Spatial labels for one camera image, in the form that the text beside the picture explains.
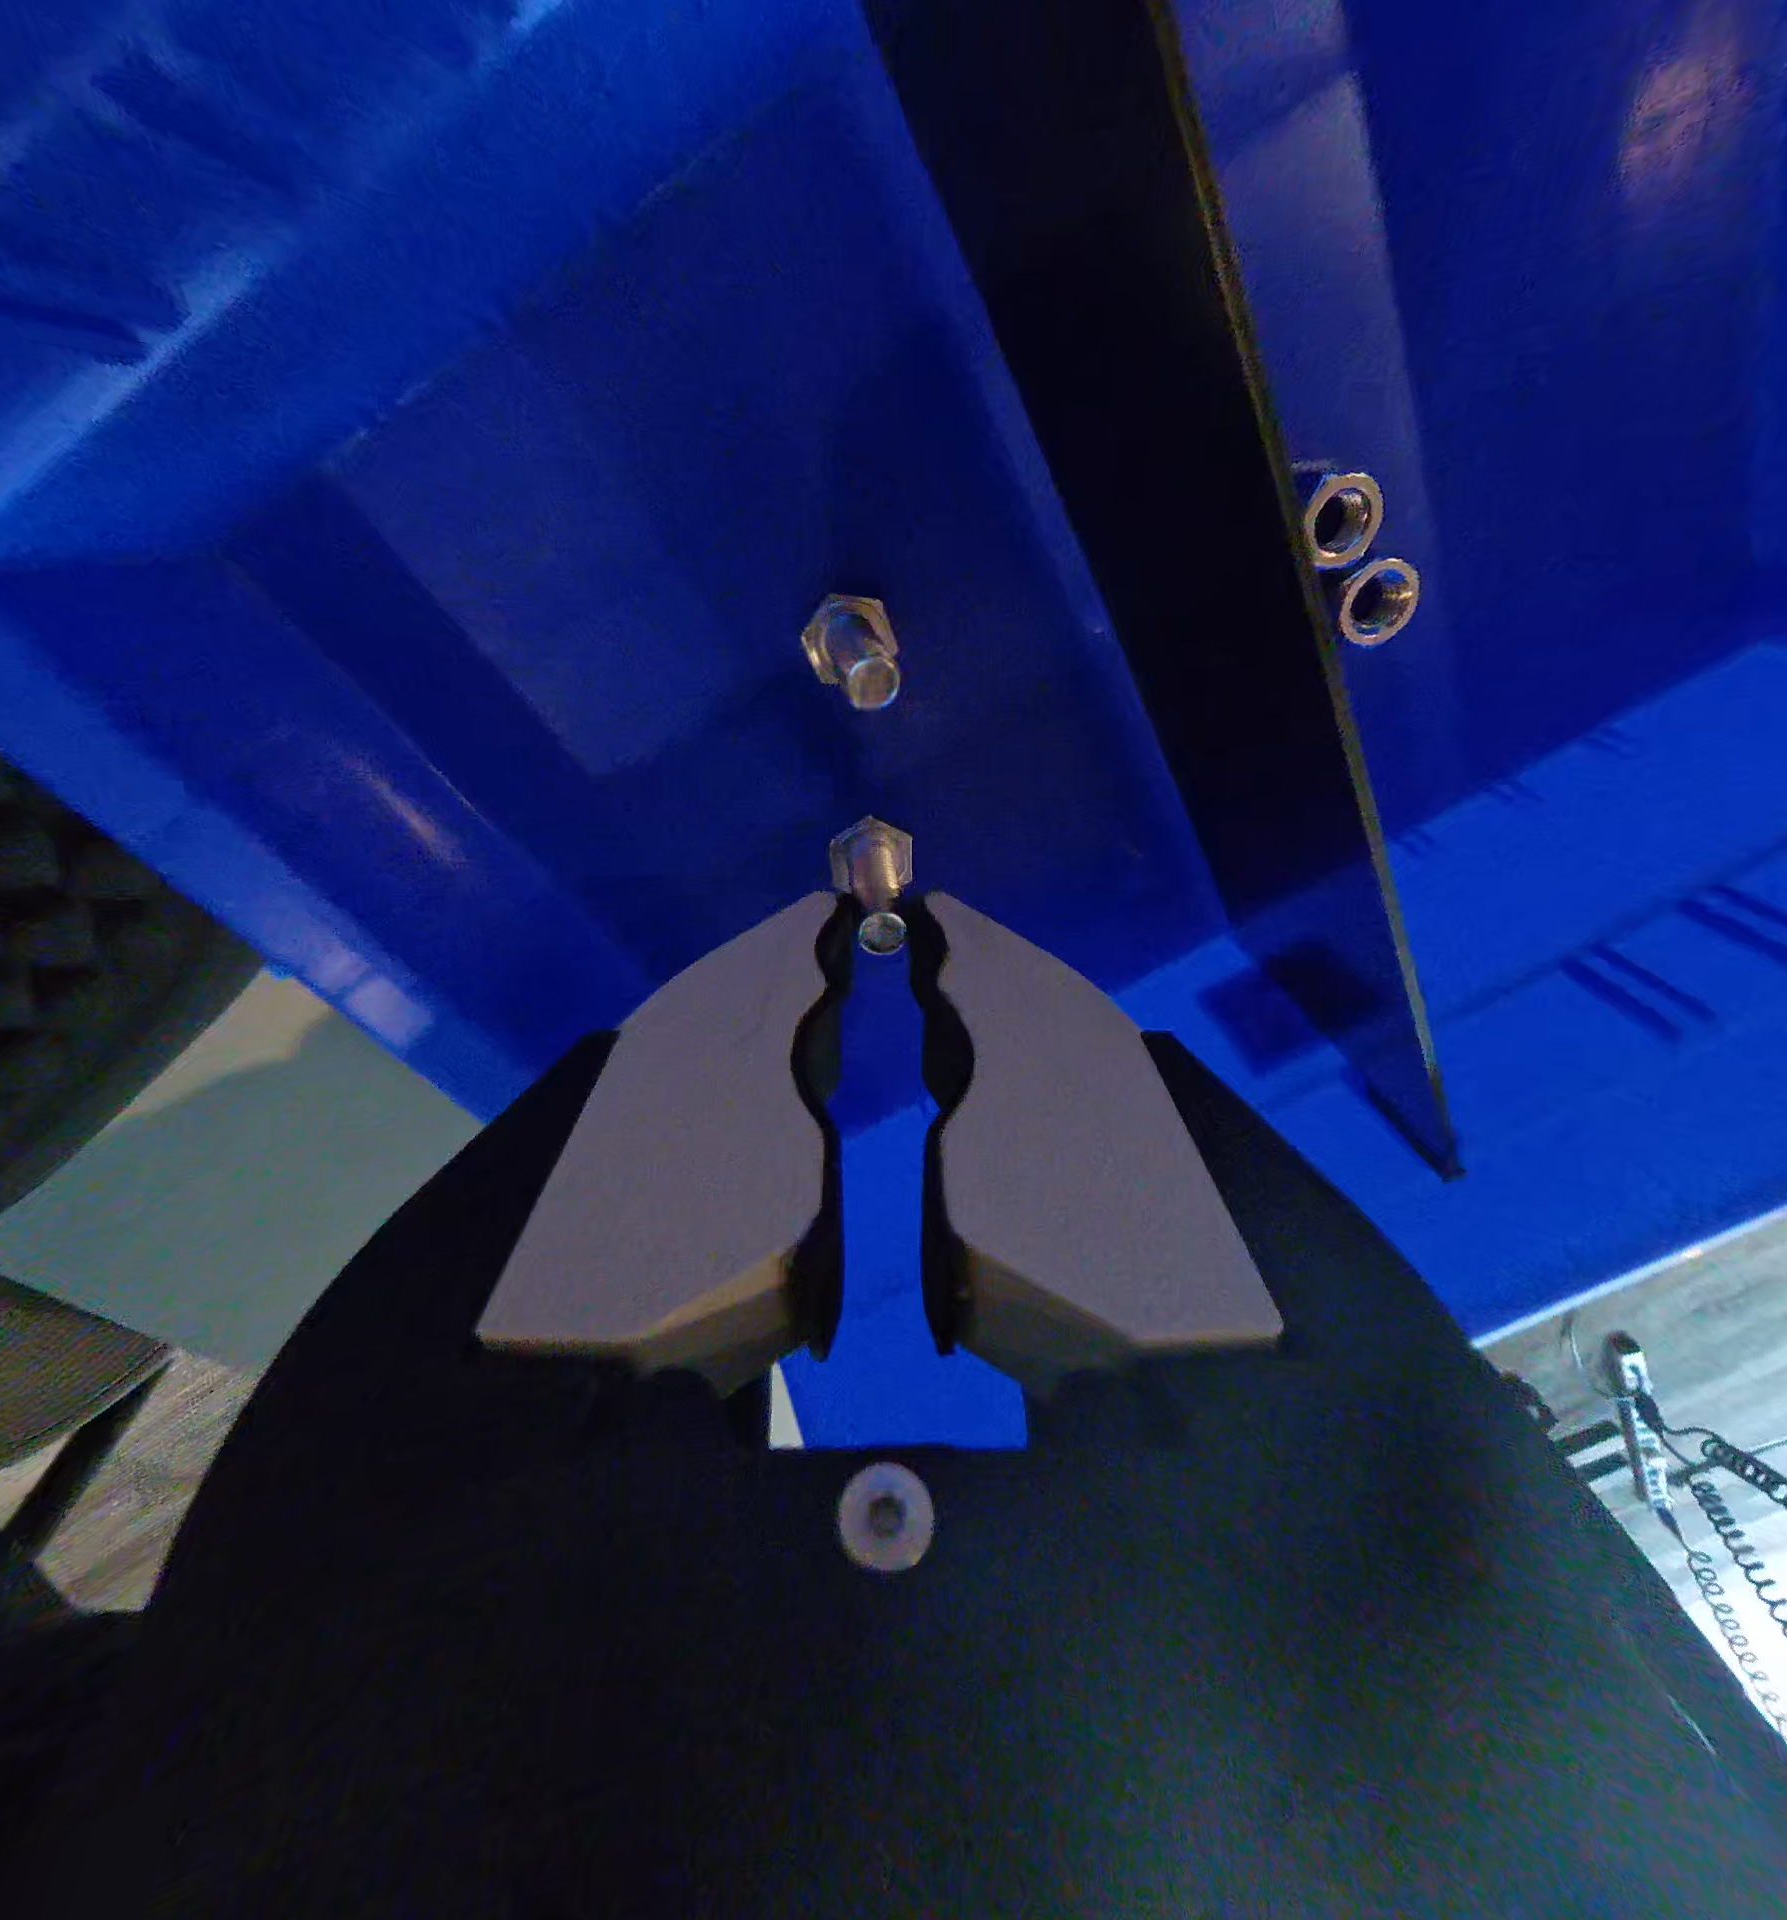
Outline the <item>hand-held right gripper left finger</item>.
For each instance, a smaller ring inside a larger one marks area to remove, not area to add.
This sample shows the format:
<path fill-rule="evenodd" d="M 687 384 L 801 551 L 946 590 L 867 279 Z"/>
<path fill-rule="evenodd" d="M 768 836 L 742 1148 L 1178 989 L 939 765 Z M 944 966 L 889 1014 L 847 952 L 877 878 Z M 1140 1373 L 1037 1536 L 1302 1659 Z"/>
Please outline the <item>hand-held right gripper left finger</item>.
<path fill-rule="evenodd" d="M 793 1043 L 829 987 L 812 893 L 695 962 L 620 1026 L 475 1326 L 506 1356 L 575 1356 L 716 1395 L 810 1344 L 790 1263 L 827 1145 Z"/>

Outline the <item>steel hex nut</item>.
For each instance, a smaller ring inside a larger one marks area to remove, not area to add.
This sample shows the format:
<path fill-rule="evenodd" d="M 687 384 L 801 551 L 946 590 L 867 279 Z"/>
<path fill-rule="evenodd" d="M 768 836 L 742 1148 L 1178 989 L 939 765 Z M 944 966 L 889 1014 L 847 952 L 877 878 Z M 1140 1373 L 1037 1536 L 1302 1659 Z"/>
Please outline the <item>steel hex nut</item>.
<path fill-rule="evenodd" d="M 1421 582 L 1400 557 L 1369 559 L 1345 573 L 1335 595 L 1335 625 L 1347 644 L 1376 649 L 1393 640 L 1418 611 Z"/>
<path fill-rule="evenodd" d="M 1299 527 L 1313 569 L 1347 573 L 1372 557 L 1385 491 L 1372 471 L 1312 462 L 1291 467 Z"/>

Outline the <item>blue divided plastic bin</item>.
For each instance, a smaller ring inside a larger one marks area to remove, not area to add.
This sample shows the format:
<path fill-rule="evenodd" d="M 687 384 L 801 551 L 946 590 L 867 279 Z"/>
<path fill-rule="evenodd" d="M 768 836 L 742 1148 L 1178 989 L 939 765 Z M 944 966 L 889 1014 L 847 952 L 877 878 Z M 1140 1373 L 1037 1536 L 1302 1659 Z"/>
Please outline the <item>blue divided plastic bin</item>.
<path fill-rule="evenodd" d="M 1225 924 L 867 4 L 0 4 L 0 752 L 480 1115 L 877 812 L 1472 1333 L 1787 1208 L 1787 4 L 1176 6 L 1418 573 L 1459 1177 Z"/>

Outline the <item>black bin divider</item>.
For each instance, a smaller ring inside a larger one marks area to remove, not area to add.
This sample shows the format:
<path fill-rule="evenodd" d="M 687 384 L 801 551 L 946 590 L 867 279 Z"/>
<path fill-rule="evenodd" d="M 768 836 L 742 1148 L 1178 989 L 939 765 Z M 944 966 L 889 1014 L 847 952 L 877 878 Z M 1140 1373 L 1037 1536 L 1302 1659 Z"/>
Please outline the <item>black bin divider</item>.
<path fill-rule="evenodd" d="M 1176 4 L 867 4 L 1225 924 L 1463 1173 Z"/>

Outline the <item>steel hex bolt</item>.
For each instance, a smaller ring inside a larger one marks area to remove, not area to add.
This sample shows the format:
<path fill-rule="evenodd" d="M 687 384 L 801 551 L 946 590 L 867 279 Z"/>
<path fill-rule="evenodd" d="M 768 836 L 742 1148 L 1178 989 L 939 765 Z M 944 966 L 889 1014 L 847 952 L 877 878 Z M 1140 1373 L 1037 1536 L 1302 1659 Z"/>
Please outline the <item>steel hex bolt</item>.
<path fill-rule="evenodd" d="M 801 650 L 814 676 L 858 713 L 889 709 L 903 685 L 899 643 L 885 604 L 857 593 L 827 593 L 812 611 Z"/>
<path fill-rule="evenodd" d="M 889 959 L 907 947 L 913 874 L 913 836 L 879 817 L 863 817 L 829 842 L 831 884 L 857 910 L 863 952 Z"/>

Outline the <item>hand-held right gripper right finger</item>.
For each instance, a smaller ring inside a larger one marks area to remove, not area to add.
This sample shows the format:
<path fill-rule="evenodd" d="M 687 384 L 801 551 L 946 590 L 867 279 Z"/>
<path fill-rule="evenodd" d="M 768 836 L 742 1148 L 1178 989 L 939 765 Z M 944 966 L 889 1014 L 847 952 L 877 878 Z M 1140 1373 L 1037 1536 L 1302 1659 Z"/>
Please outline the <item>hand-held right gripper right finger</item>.
<path fill-rule="evenodd" d="M 1285 1322 L 1135 1018 L 952 895 L 914 910 L 934 1113 L 923 1298 L 939 1352 L 1049 1395 L 1266 1352 Z"/>

